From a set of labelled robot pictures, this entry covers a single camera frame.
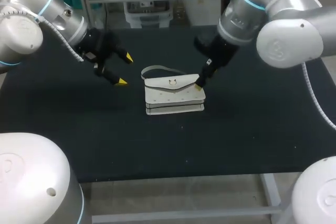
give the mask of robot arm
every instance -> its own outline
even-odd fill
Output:
[[[10,15],[18,10],[21,15]],[[112,84],[126,84],[105,67],[112,53],[126,63],[133,62],[117,37],[110,31],[88,29],[85,19],[63,0],[0,0],[0,73],[16,67],[41,46],[43,34],[38,23],[41,20],[59,35],[79,61],[83,61],[83,56],[94,63],[96,75]]]
[[[196,84],[203,87],[255,38],[260,57],[277,68],[334,55],[336,8],[322,7],[318,0],[231,0],[217,33],[195,39],[196,48],[209,57]]]

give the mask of white cable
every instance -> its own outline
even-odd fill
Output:
[[[76,60],[79,62],[83,62],[83,58],[76,53],[73,48],[69,45],[67,40],[63,37],[63,35],[57,30],[55,26],[53,26],[52,23],[50,23],[48,20],[46,20],[44,17],[38,17],[38,20],[41,21],[42,23],[46,24],[59,38],[60,40],[64,43],[64,45],[68,48],[70,53],[75,57]]]
[[[318,1],[318,0],[314,0],[319,7],[322,7],[322,4]],[[313,99],[313,102],[317,108],[317,110],[320,112],[321,116],[323,117],[323,119],[334,129],[336,130],[336,125],[329,119],[329,117],[325,114],[325,112],[323,111],[323,109],[321,108],[319,101],[317,100],[315,93],[313,91],[313,88],[311,86],[310,80],[309,80],[309,75],[308,75],[308,71],[307,71],[307,66],[306,63],[302,63],[302,70],[303,70],[303,75],[305,77],[306,80],[306,84],[308,87],[308,91],[310,93],[311,98]]]
[[[57,30],[57,28],[50,23],[48,20],[46,20],[42,16],[38,16],[37,14],[31,12],[31,11],[23,11],[23,10],[13,10],[6,13],[0,13],[0,17],[8,17],[8,16],[16,16],[16,15],[22,15],[22,16],[32,16],[36,18],[38,21],[40,21],[43,24],[46,24],[56,35],[57,37],[64,43],[66,48],[70,51],[70,53],[79,61],[83,62],[84,60],[73,50],[73,48],[69,45],[67,40],[63,37],[63,35]]]

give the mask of bag strap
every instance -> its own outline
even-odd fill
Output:
[[[146,77],[144,77],[143,75],[149,71],[152,71],[152,70],[156,70],[156,69],[162,69],[162,70],[166,70],[166,71],[169,71],[169,72],[175,72],[175,73],[180,73],[180,74],[187,74],[183,71],[180,71],[180,70],[177,70],[177,69],[173,69],[173,68],[167,68],[165,66],[161,66],[161,65],[153,65],[153,66],[149,66],[149,67],[146,67],[144,68],[142,71],[141,71],[141,79],[142,80],[145,80],[147,79]]]

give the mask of yellow fingertip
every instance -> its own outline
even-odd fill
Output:
[[[127,53],[126,57],[127,57],[130,61],[134,62],[133,59],[132,59],[132,57],[130,56],[129,53]]]
[[[200,86],[198,86],[197,84],[195,84],[195,88],[198,90],[198,91],[201,91],[202,88]]]
[[[117,86],[123,86],[123,85],[127,85],[128,83],[125,82],[123,79],[119,78],[119,82],[116,84]]]

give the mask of purse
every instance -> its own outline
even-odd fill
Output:
[[[183,75],[150,79],[143,76],[146,72],[154,69],[163,69]],[[203,111],[204,90],[198,90],[194,85],[198,77],[198,74],[185,74],[164,66],[150,66],[143,69],[141,78],[144,79],[145,84],[147,115]]]

